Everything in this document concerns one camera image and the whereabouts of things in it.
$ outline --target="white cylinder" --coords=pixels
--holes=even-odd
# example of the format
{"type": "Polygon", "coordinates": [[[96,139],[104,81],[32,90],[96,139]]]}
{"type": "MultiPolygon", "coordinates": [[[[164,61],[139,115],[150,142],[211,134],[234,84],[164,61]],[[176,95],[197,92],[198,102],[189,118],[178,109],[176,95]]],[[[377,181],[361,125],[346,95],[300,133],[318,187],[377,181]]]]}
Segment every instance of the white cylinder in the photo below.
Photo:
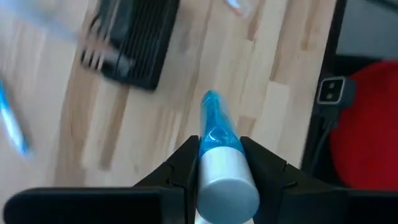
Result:
{"type": "Polygon", "coordinates": [[[199,161],[197,209],[213,224],[244,223],[257,212],[260,197],[245,155],[216,147],[199,161]]]}

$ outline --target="blue pen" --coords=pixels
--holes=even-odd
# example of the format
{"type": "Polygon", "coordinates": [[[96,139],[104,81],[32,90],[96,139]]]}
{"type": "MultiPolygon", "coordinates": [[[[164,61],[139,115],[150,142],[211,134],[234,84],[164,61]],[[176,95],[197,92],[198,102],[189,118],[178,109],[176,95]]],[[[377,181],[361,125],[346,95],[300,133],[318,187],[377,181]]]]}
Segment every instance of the blue pen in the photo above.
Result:
{"type": "Polygon", "coordinates": [[[6,91],[3,82],[0,80],[0,113],[8,133],[9,139],[13,143],[16,151],[24,157],[30,154],[29,145],[24,134],[21,131],[18,120],[7,100],[6,91]]]}

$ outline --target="black power adapter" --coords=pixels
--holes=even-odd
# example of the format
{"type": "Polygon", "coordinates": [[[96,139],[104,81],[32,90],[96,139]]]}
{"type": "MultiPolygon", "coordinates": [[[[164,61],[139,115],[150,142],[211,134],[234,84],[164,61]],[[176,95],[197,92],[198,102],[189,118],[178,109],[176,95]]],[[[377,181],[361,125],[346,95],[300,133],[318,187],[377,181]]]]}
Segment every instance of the black power adapter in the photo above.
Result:
{"type": "Polygon", "coordinates": [[[85,50],[81,64],[119,83],[155,90],[179,4],[180,0],[100,0],[88,37],[105,43],[99,49],[104,59],[93,60],[97,49],[85,50]]]}
{"type": "Polygon", "coordinates": [[[332,129],[337,128],[341,110],[353,105],[356,82],[347,77],[327,77],[321,80],[315,102],[316,115],[323,118],[323,133],[315,148],[310,172],[313,173],[321,149],[332,129]]]}
{"type": "Polygon", "coordinates": [[[319,87],[317,104],[347,108],[353,104],[356,83],[346,77],[324,78],[319,87]]]}

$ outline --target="translucent blue tube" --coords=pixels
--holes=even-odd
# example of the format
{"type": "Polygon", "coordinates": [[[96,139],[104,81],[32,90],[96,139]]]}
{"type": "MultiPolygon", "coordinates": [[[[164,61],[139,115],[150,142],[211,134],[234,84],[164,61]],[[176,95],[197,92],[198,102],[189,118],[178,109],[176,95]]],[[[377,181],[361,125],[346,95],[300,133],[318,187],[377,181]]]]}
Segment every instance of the translucent blue tube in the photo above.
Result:
{"type": "Polygon", "coordinates": [[[244,154],[225,100],[217,91],[210,90],[204,95],[201,103],[199,157],[220,146],[232,147],[244,154]]]}
{"type": "Polygon", "coordinates": [[[19,127],[17,118],[10,107],[7,95],[0,80],[0,113],[5,125],[8,136],[13,143],[16,151],[24,157],[30,156],[29,145],[19,127]]]}

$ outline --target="blue cylinder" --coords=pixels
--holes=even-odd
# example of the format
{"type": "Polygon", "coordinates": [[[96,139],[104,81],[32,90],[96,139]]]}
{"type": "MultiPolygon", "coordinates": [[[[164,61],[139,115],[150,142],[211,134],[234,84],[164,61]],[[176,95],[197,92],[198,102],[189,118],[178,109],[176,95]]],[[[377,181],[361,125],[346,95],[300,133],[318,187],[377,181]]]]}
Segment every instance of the blue cylinder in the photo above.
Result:
{"type": "Polygon", "coordinates": [[[259,193],[222,96],[201,103],[197,209],[208,222],[244,223],[257,212],[259,193]]]}
{"type": "Polygon", "coordinates": [[[15,149],[24,157],[30,156],[30,149],[24,134],[19,126],[18,120],[8,102],[6,91],[0,80],[0,117],[8,133],[10,142],[15,149]]]}

